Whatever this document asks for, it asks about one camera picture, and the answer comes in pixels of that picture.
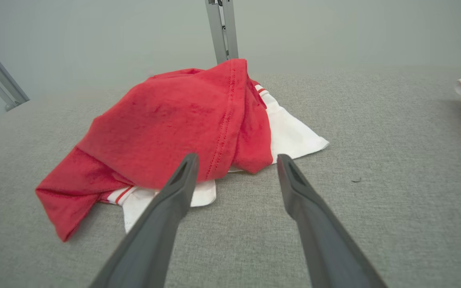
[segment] white fabric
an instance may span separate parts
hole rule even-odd
[[[260,85],[256,85],[255,88],[257,91],[264,89]],[[267,90],[261,91],[259,95],[261,95],[262,100],[267,106],[266,112],[268,114],[271,129],[272,164],[277,162],[277,156],[279,154],[287,154],[295,159],[315,153],[328,146],[327,140],[318,136],[311,128],[307,127],[300,120],[287,112]],[[242,170],[232,166],[229,169],[229,172],[237,171]],[[124,228],[126,229],[126,233],[128,233],[159,191],[138,187],[133,189],[133,191],[127,191],[119,199],[118,203],[115,202],[115,200],[110,201],[110,198],[117,199],[124,191],[126,191],[126,189],[113,192],[108,197],[108,202],[122,206],[124,211]],[[206,206],[213,203],[215,199],[216,183],[214,180],[202,182],[195,186],[191,207]]]

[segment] white cloth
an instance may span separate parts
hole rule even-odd
[[[279,154],[287,154],[291,158],[299,158],[315,153],[328,146],[328,141],[314,133],[296,117],[292,116],[260,85],[255,87],[261,95],[268,114],[271,130],[272,164],[277,162]],[[229,172],[241,171],[231,167]],[[150,204],[159,190],[141,187],[129,187],[112,192],[107,201],[122,206],[124,212],[124,228],[128,233],[136,220]],[[202,182],[195,186],[191,207],[206,206],[216,199],[216,182]]]

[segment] red fabric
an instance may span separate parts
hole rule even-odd
[[[245,60],[149,78],[95,118],[88,133],[36,193],[67,241],[102,193],[137,185],[161,188],[188,153],[198,181],[231,164],[256,173],[273,162],[266,106]]]

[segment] red fabric corner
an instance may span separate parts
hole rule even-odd
[[[247,62],[229,60],[132,88],[36,189],[60,239],[70,238],[101,193],[161,188],[188,153],[199,155],[199,182],[225,176],[231,164],[251,173],[270,165],[269,121],[254,85]]]

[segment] gray textured fabric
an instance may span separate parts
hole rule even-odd
[[[461,287],[460,77],[444,68],[255,75],[330,141],[296,163],[390,287]],[[0,119],[0,287],[87,286],[124,237],[121,208],[97,204],[62,243],[34,193],[122,94],[33,100]],[[276,166],[227,175],[217,189],[216,202],[181,222],[166,286],[308,287]]]

